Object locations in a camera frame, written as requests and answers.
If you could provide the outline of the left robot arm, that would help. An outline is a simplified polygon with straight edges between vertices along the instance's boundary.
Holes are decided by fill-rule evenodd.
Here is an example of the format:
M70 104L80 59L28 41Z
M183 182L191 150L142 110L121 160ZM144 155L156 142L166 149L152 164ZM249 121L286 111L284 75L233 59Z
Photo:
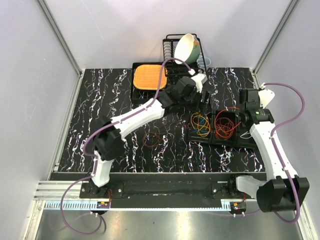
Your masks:
M124 139L131 132L152 121L178 111L180 108L196 110L201 103L203 85L208 80L204 73L180 78L141 106L112 117L93 138L94 167L90 192L97 198L108 193L112 163L124 148Z

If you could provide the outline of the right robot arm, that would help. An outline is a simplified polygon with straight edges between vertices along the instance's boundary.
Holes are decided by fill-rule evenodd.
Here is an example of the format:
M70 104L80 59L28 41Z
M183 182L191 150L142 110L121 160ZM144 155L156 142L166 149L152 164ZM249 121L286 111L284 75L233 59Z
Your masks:
M274 96L268 89L246 88L239 91L241 123L249 130L262 157L266 181L251 175L239 175L227 185L227 192L235 199L244 193L249 195L256 199L264 213L299 213L310 184L307 178L298 176L282 148L275 120L266 108Z

